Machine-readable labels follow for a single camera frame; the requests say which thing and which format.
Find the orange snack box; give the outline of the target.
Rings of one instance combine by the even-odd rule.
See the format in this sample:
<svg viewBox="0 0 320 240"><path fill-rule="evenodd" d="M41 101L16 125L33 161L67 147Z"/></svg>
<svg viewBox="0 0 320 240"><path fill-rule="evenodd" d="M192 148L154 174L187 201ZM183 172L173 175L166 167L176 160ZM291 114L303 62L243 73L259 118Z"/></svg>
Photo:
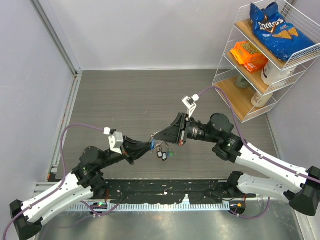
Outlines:
<svg viewBox="0 0 320 240"><path fill-rule="evenodd" d="M250 74L262 70L268 62L265 55L250 41L237 42L230 53Z"/></svg>

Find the cream bottle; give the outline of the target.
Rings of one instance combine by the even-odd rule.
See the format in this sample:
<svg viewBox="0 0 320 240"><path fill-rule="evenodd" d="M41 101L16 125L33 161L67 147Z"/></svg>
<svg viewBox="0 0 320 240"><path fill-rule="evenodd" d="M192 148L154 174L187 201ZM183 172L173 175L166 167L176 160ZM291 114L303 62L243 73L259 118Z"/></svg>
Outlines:
<svg viewBox="0 0 320 240"><path fill-rule="evenodd" d="M251 98L251 104L255 108L262 108L267 104L267 102L272 98L272 96L273 93L261 95L258 91L256 91L253 97Z"/></svg>

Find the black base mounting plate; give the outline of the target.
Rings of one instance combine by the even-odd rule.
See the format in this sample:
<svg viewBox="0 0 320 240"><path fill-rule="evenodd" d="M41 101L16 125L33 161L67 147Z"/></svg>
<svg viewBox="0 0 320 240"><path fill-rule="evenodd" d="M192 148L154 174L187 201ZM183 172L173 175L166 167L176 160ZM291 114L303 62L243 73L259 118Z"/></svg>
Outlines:
<svg viewBox="0 0 320 240"><path fill-rule="evenodd" d="M241 193L225 180L215 179L102 179L81 180L79 186L91 187L92 200L107 197L112 204L181 204L188 195L196 204L221 203L233 198L255 198L252 193Z"/></svg>

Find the grey cup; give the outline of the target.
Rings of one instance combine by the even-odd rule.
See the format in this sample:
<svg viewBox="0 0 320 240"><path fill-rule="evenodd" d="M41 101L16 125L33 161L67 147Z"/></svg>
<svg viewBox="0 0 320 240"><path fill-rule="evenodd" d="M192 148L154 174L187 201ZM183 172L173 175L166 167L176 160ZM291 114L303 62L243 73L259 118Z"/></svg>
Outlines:
<svg viewBox="0 0 320 240"><path fill-rule="evenodd" d="M236 87L241 89L246 89L250 86L250 83L247 81L247 79L240 73L238 74L234 84Z"/></svg>

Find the blue Doritos chip bag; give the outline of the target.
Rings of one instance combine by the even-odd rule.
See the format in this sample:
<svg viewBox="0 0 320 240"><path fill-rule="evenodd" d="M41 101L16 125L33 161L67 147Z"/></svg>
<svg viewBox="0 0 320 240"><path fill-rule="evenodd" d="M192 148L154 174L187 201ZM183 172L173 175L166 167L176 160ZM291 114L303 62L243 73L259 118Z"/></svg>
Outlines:
<svg viewBox="0 0 320 240"><path fill-rule="evenodd" d="M256 38L278 59L287 62L290 57L315 43L279 12L276 2L260 9L250 4L250 21Z"/></svg>

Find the aluminium frame rail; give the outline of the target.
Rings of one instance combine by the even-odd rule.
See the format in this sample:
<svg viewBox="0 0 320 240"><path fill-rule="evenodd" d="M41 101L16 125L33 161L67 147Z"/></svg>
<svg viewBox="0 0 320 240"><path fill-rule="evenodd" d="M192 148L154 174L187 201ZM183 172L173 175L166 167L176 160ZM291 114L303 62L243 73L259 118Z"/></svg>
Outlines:
<svg viewBox="0 0 320 240"><path fill-rule="evenodd" d="M63 63L67 66L71 73L71 82L67 88L66 97L62 104L61 116L57 126L56 137L52 157L46 173L45 182L56 182L56 175L60 164L60 141L63 140L63 131L70 123L73 113L76 97L82 80L83 70L76 58L72 45L67 38L67 31L62 25L62 21L58 17L58 12L54 7L55 0L32 0L37 15L48 32L53 44L55 45L59 55L62 57Z"/></svg>

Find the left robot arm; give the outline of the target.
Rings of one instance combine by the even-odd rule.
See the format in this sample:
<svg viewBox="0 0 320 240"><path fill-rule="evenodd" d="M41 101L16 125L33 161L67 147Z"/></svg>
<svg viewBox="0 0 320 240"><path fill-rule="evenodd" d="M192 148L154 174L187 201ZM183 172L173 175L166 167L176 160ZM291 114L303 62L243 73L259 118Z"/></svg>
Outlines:
<svg viewBox="0 0 320 240"><path fill-rule="evenodd" d="M87 147L79 164L60 182L25 201L10 204L10 214L20 240L37 235L42 227L72 205L91 198L101 199L107 193L102 169L126 160L134 164L154 148L154 140L142 142L115 132L108 138L110 148Z"/></svg>

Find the key with blue tag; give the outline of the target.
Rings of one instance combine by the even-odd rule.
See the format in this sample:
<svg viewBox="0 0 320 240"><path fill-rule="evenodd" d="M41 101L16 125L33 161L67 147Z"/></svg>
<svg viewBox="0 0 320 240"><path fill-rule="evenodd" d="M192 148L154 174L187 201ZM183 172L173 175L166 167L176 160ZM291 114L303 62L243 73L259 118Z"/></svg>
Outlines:
<svg viewBox="0 0 320 240"><path fill-rule="evenodd" d="M150 143L150 150L152 151L156 146L156 140L153 138L149 143Z"/></svg>

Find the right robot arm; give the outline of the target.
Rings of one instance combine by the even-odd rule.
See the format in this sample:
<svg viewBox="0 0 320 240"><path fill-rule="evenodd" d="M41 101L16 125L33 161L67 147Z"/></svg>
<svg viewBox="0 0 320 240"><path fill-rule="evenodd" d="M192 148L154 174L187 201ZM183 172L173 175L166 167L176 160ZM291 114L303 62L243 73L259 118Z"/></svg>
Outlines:
<svg viewBox="0 0 320 240"><path fill-rule="evenodd" d="M188 139L213 143L212 151L224 161L253 169L265 178L233 172L226 185L232 197L254 194L281 200L297 212L315 216L320 203L320 169L282 161L233 134L234 125L224 114L213 114L207 124L179 113L173 123L158 131L158 141L183 146Z"/></svg>

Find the large metal keyring with keys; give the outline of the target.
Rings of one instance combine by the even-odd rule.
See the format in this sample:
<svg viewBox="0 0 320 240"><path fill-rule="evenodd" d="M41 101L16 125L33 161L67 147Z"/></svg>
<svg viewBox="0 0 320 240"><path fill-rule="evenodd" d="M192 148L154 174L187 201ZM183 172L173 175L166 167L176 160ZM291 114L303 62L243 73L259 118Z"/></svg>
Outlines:
<svg viewBox="0 0 320 240"><path fill-rule="evenodd" d="M152 139L155 139L154 134L150 136L149 143ZM174 151L172 146L168 142L163 140L161 140L160 142L157 142L157 140L155 139L155 148L151 150L151 152L152 153L156 152L157 158L162 161L166 161L168 158L174 156Z"/></svg>

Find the white plastic jug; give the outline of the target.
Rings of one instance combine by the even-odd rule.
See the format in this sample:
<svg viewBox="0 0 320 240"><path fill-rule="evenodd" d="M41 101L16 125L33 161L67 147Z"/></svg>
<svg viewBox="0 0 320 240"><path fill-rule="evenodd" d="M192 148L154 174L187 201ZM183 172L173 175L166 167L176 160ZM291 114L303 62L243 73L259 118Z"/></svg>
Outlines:
<svg viewBox="0 0 320 240"><path fill-rule="evenodd" d="M261 79L264 84L271 86L281 80L290 77L296 70L296 66L286 70L279 70L270 60L261 71Z"/></svg>

